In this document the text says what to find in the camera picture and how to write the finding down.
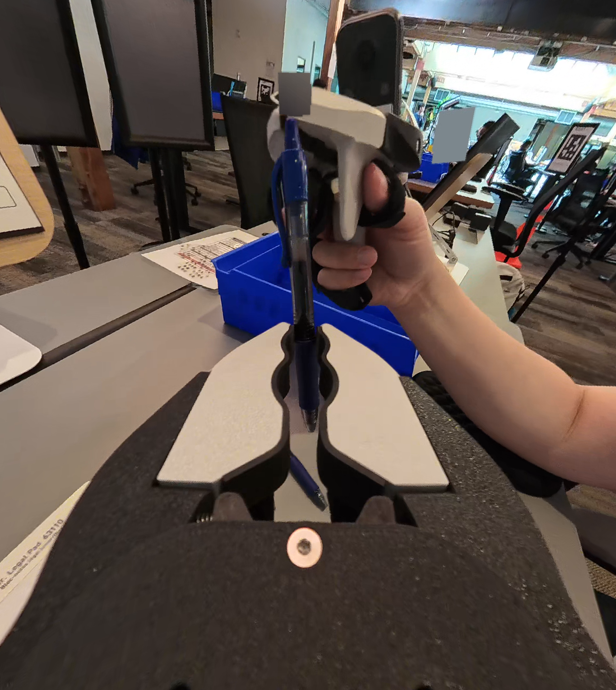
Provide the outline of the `black framed easel board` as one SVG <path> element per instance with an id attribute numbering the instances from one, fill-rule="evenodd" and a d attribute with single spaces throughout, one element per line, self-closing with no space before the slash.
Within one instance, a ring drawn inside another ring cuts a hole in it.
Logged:
<path id="1" fill-rule="evenodd" d="M 123 143 L 148 149 L 165 243 L 189 225 L 184 152 L 215 149 L 205 1 L 92 1 Z"/>
<path id="2" fill-rule="evenodd" d="M 88 268 L 50 151 L 99 144 L 69 1 L 0 1 L 0 109 L 19 143 L 40 147 L 78 265 Z"/>

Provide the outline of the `plain black easel board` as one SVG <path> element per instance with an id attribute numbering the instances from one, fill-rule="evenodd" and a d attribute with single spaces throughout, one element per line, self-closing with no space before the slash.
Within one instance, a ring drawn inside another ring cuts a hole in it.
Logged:
<path id="1" fill-rule="evenodd" d="M 271 187 L 274 160 L 267 125 L 274 107 L 223 95 L 222 114 L 240 202 L 241 228 L 274 220 Z"/>

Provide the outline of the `white fabric bag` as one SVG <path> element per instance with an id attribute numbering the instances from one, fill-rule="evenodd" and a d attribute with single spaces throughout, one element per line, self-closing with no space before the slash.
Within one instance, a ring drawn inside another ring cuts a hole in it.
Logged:
<path id="1" fill-rule="evenodd" d="M 504 304 L 509 321 L 516 322 L 517 304 L 526 293 L 526 283 L 520 270 L 510 263 L 496 262 L 496 269 L 500 279 Z"/>

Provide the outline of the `wooden document stand white base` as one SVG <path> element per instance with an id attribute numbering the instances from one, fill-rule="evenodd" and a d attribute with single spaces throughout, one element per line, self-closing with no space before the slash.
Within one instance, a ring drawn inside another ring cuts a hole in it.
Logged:
<path id="1" fill-rule="evenodd" d="M 443 207 L 450 203 L 462 187 L 486 166 L 504 144 L 513 138 L 518 129 L 519 125 L 509 115 L 502 115 L 471 147 L 465 160 L 455 165 L 451 172 L 433 188 L 422 204 L 433 237 L 435 255 L 450 274 L 456 269 L 458 257 L 444 239 L 439 236 L 433 228 L 433 224 L 441 216 Z"/>

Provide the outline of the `black framed code sign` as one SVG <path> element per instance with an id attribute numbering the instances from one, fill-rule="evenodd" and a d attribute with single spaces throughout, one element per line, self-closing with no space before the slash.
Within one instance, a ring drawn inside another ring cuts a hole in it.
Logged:
<path id="1" fill-rule="evenodd" d="M 572 124 L 545 171 L 556 175 L 568 173 L 598 127 L 598 123 Z"/>

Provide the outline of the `blue plastic bin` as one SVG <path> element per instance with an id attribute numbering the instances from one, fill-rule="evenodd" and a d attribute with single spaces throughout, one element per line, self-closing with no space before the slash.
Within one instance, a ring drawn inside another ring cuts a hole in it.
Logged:
<path id="1" fill-rule="evenodd" d="M 293 322 L 290 275 L 281 256 L 278 233 L 272 233 L 213 259 L 228 325 L 259 335 L 280 322 Z M 316 326 L 335 326 L 378 354 L 399 375 L 413 376 L 418 352 L 387 308 L 349 311 L 316 291 L 313 295 Z"/>

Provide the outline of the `person's right forearm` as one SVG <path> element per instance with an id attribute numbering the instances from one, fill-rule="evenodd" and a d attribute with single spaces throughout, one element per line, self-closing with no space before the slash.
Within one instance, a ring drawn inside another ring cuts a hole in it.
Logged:
<path id="1" fill-rule="evenodd" d="M 563 479 L 616 491 L 616 386 L 585 386 L 497 327 L 437 259 L 390 308 L 462 412 Z"/>

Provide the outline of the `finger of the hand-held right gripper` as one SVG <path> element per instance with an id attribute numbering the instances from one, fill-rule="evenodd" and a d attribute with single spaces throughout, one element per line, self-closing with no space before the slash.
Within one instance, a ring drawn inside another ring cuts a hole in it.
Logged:
<path id="1" fill-rule="evenodd" d="M 285 119 L 280 115 L 270 115 L 267 123 L 267 148 L 271 159 L 276 162 L 285 149 Z M 338 153 L 322 139 L 299 129 L 300 140 L 309 168 L 338 167 Z"/>
<path id="2" fill-rule="evenodd" d="M 381 146 L 386 133 L 386 114 L 361 101 L 326 89 L 311 89 L 311 125 Z"/>

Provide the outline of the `blue retractable pen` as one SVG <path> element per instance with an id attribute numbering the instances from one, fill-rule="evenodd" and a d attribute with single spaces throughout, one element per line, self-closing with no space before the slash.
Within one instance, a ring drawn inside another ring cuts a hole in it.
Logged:
<path id="1" fill-rule="evenodd" d="M 312 478 L 303 463 L 294 453 L 289 454 L 289 472 L 303 494 L 321 511 L 326 511 L 328 503 L 318 483 Z"/>
<path id="2" fill-rule="evenodd" d="M 273 168 L 271 197 L 282 244 L 282 263 L 288 267 L 291 279 L 297 399 L 305 427 L 314 432 L 320 391 L 312 295 L 309 178 L 300 131 L 291 117 L 285 122 L 284 150 Z"/>

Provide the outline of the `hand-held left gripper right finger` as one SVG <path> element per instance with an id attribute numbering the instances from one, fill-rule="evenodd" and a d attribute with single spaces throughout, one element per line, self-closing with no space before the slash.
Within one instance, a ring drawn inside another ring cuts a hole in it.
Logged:
<path id="1" fill-rule="evenodd" d="M 368 500 L 383 496 L 411 523 L 403 496 L 444 493 L 451 484 L 402 379 L 335 326 L 321 326 L 318 340 L 318 474 L 330 521 L 355 522 Z"/>

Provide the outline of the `printed tag sheet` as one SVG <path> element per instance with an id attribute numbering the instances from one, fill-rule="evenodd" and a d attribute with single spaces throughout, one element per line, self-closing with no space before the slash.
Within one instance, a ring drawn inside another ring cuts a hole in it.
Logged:
<path id="1" fill-rule="evenodd" d="M 234 226 L 221 226 L 221 232 L 199 239 L 143 253 L 143 257 L 188 281 L 192 285 L 217 292 L 213 260 L 252 243 L 257 236 Z"/>

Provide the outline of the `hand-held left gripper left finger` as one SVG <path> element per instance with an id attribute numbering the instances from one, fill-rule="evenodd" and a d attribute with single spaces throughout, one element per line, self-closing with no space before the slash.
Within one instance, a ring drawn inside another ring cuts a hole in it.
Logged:
<path id="1" fill-rule="evenodd" d="M 275 492 L 290 466 L 293 327 L 281 322 L 210 371 L 158 475 L 163 487 L 214 498 L 236 493 L 251 516 L 275 520 Z"/>

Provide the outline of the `white lined legal notepad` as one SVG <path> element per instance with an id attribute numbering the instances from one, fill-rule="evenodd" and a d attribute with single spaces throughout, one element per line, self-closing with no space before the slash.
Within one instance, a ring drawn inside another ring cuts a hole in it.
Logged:
<path id="1" fill-rule="evenodd" d="M 85 482 L 0 561 L 0 645 L 24 610 Z"/>

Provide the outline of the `person's right hand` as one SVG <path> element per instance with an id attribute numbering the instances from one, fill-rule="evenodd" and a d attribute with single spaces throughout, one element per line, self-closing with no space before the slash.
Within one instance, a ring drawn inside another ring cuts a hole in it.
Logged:
<path id="1" fill-rule="evenodd" d="M 363 245 L 336 241 L 332 231 L 325 230 L 312 250 L 318 286 L 345 291 L 365 284 L 373 304 L 393 313 L 407 306 L 441 265 L 422 207 L 408 195 L 404 200 L 398 223 L 367 228 Z"/>

